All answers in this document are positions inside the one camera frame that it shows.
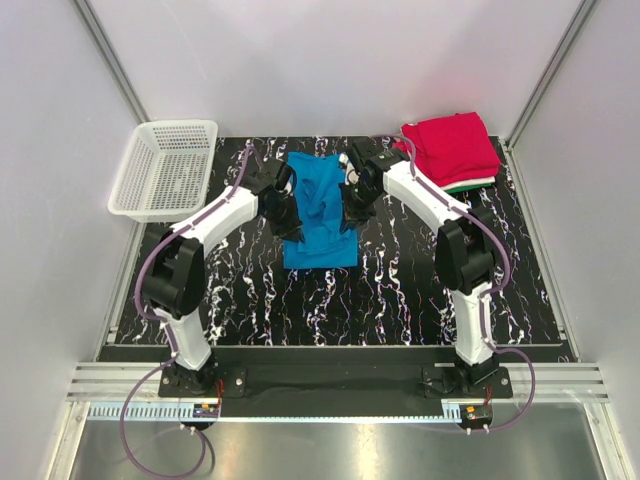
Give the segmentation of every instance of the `metal floor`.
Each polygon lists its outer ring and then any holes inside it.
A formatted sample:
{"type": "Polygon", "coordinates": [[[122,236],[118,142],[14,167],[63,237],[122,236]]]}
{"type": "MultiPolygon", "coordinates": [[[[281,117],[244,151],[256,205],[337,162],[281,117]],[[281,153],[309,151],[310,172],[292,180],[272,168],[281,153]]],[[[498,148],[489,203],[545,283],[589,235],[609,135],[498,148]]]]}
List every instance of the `metal floor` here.
{"type": "MultiPolygon", "coordinates": [[[[494,424],[516,412],[496,405],[494,424]]],[[[185,432],[150,441],[170,423],[131,422],[138,460],[168,475],[189,470],[200,443],[185,432]]],[[[539,404],[514,428],[490,435],[435,433],[444,425],[219,423],[215,449],[192,478],[248,479],[604,479],[580,405],[539,404]]],[[[123,460],[117,422],[88,421],[71,478],[145,479],[123,460]]]]}

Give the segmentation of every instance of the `red cloth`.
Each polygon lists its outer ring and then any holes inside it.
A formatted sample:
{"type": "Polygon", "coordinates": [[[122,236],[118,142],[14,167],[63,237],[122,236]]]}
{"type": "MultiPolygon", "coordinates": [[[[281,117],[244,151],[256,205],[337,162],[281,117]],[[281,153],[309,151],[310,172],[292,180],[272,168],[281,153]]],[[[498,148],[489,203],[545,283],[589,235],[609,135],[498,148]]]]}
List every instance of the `red cloth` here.
{"type": "MultiPolygon", "coordinates": [[[[500,159],[475,112],[407,124],[402,134],[416,145],[418,169],[440,187],[498,174],[500,159]]],[[[404,142],[395,146],[409,150],[404,142]]]]}

